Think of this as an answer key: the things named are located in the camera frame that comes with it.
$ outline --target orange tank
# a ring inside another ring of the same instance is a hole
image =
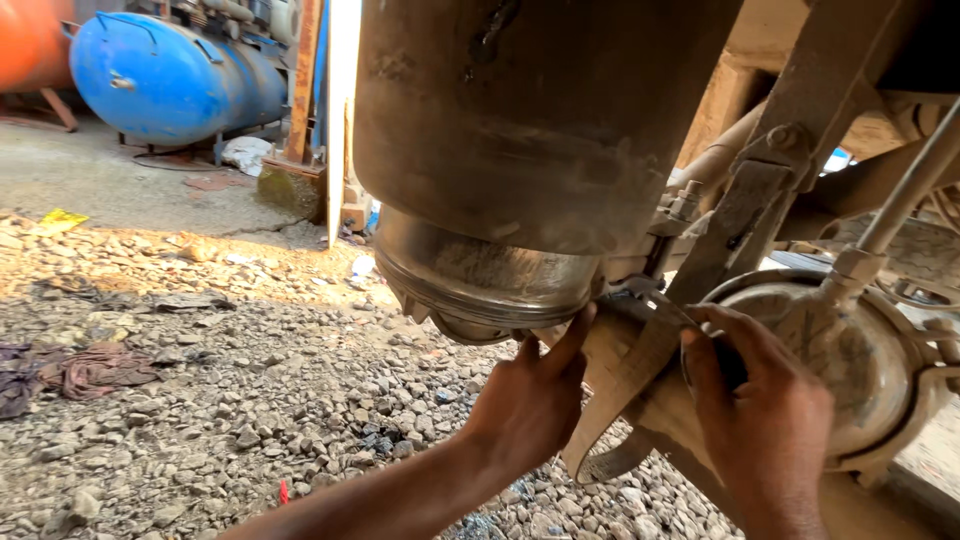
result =
[[[0,0],[0,93],[72,86],[70,39],[73,0]]]

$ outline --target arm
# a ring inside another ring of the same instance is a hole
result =
[[[222,540],[429,539],[540,466],[580,418],[580,347],[596,307],[585,308],[544,357],[528,338],[493,369],[463,429],[385,471],[286,504]]]
[[[747,382],[730,390],[713,342],[681,332],[684,369],[710,460],[758,540],[826,540],[820,518],[833,398],[758,321],[715,305],[691,315],[726,335],[740,353]]]

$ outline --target hand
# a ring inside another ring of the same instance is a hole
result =
[[[747,382],[731,391],[713,343],[699,329],[681,332],[684,367],[717,474],[746,520],[751,538],[827,538],[818,485],[833,419],[833,397],[766,327],[713,304],[690,315],[726,333]]]
[[[580,348],[595,315],[596,305],[588,304],[543,357],[536,337],[523,340],[516,359],[498,363],[477,398],[460,435],[488,448],[509,481],[555,455],[580,420],[587,369]]]

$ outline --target gravel ground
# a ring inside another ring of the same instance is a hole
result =
[[[0,342],[79,351],[122,340],[160,362],[160,380],[88,402],[42,392],[0,422],[0,540],[212,539],[275,506],[282,480],[302,497],[443,441],[494,364],[516,352],[513,342],[458,345],[402,317],[385,285],[349,286],[349,263],[368,248],[202,238],[192,256],[210,260],[197,262],[162,235],[38,238],[34,225],[0,213]],[[88,278],[99,292],[65,293],[45,281],[55,276]],[[235,308],[156,309],[208,290]],[[735,536],[658,454],[586,487],[557,459],[441,535]]]

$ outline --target blue air tank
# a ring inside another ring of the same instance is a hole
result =
[[[70,71],[110,126],[164,146],[278,120],[286,96],[253,47],[137,13],[97,12],[71,43]]]

